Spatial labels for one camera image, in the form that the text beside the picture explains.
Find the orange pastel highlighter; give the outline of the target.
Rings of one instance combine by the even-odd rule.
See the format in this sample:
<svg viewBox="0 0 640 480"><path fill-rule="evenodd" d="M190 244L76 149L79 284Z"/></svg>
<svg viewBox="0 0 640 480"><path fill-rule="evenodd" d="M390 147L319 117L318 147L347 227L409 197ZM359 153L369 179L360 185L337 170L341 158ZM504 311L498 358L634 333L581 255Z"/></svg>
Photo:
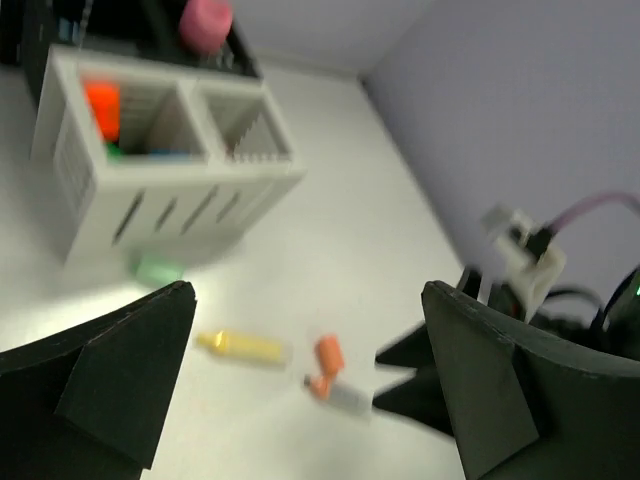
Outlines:
<svg viewBox="0 0 640 480"><path fill-rule="evenodd" d="M352 386L311 375L304 377L303 385L318 402L345 414L359 418L371 415L371 397Z"/></svg>

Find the black blue capped highlighter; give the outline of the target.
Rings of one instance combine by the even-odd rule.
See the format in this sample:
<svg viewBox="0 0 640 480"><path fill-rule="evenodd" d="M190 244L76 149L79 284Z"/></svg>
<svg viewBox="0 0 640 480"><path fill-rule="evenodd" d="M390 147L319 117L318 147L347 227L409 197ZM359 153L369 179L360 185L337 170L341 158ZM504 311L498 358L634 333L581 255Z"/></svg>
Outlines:
<svg viewBox="0 0 640 480"><path fill-rule="evenodd" d="M169 157L189 157L190 152L184 150L172 150L172 149L152 149L147 152L147 155L153 158L169 158Z"/></svg>

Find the yellow pastel highlighter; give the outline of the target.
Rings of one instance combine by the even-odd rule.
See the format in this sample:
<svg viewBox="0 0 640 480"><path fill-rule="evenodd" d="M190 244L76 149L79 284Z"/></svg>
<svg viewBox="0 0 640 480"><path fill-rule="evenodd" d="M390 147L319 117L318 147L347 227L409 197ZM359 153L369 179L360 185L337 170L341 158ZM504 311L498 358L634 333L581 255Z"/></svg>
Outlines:
<svg viewBox="0 0 640 480"><path fill-rule="evenodd" d="M283 341L235 330L201 332L195 343L215 356L246 364L284 368L291 361L291 351Z"/></svg>

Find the pink capped glue bottle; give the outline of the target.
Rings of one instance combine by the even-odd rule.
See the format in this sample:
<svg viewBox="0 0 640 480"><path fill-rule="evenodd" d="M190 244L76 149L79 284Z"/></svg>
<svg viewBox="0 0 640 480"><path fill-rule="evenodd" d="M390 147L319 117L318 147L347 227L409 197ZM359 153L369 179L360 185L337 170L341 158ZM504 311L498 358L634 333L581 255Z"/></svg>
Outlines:
<svg viewBox="0 0 640 480"><path fill-rule="evenodd" d="M229 1L189 0L178 31L182 40L200 54L214 54L231 31L233 9Z"/></svg>

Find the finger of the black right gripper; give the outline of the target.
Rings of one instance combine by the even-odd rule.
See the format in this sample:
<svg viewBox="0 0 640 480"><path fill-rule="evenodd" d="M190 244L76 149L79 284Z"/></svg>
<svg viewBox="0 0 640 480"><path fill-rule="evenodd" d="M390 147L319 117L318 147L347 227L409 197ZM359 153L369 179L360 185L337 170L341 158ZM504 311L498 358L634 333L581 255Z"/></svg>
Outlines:
<svg viewBox="0 0 640 480"><path fill-rule="evenodd" d="M421 369L433 364L433 350L425 323L384 346L375 355L375 364Z"/></svg>
<svg viewBox="0 0 640 480"><path fill-rule="evenodd" d="M376 410L406 417L442 434L453 436L453 429L437 372L416 372L403 383L376 393Z"/></svg>

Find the black green capped highlighter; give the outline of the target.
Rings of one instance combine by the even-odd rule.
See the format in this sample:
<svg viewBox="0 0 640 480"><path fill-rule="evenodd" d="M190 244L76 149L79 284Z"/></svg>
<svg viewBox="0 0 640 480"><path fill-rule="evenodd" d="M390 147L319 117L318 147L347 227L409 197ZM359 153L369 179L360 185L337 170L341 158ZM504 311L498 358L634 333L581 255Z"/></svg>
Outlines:
<svg viewBox="0 0 640 480"><path fill-rule="evenodd" d="M111 142L106 143L105 150L106 150L107 158L109 159L110 162L119 162L121 158L124 156L124 152L115 143L111 143Z"/></svg>

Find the black orange capped highlighter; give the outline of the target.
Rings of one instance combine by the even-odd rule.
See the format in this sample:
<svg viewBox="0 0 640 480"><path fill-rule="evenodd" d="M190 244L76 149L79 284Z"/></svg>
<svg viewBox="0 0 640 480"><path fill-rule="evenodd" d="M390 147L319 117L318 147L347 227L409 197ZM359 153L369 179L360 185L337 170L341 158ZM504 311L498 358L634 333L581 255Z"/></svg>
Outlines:
<svg viewBox="0 0 640 480"><path fill-rule="evenodd" d="M112 82L92 81L84 84L85 95L94 120L107 142L120 136L120 88Z"/></svg>

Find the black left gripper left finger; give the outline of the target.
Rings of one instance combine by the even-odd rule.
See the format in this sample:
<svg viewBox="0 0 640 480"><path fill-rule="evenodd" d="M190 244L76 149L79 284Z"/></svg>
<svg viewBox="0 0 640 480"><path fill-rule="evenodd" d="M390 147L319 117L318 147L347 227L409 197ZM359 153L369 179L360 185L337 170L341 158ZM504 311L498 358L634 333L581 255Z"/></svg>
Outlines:
<svg viewBox="0 0 640 480"><path fill-rule="evenodd" d="M177 281L1 354L4 479L138 479L151 469L191 333Z"/></svg>

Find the orange marker cap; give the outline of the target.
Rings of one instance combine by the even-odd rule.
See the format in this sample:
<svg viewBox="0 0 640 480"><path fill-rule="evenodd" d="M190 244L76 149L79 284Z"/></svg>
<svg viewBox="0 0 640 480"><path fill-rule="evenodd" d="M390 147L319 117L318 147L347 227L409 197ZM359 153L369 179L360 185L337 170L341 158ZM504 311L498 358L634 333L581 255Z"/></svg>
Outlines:
<svg viewBox="0 0 640 480"><path fill-rule="evenodd" d="M342 349L335 334L320 337L314 345L314 353L322 374L335 378L345 367Z"/></svg>

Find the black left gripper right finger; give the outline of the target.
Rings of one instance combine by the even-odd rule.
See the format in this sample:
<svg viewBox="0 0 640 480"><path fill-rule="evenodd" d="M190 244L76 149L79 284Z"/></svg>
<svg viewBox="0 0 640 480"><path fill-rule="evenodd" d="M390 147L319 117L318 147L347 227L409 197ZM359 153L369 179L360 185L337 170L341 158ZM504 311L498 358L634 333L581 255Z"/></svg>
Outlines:
<svg viewBox="0 0 640 480"><path fill-rule="evenodd" d="M636 479L639 364L498 313L441 281L422 292L468 479Z"/></svg>

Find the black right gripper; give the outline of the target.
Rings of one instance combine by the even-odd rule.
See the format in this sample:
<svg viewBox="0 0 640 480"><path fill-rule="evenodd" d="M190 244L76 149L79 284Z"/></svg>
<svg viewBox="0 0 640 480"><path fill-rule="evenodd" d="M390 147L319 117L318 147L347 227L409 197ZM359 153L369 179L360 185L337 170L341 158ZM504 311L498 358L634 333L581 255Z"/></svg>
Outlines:
<svg viewBox="0 0 640 480"><path fill-rule="evenodd" d="M576 284L558 285L546 294L530 318L524 304L506 283L490 287L484 303L491 309L533 327L604 353L639 356L639 269L634 268L604 301Z"/></svg>

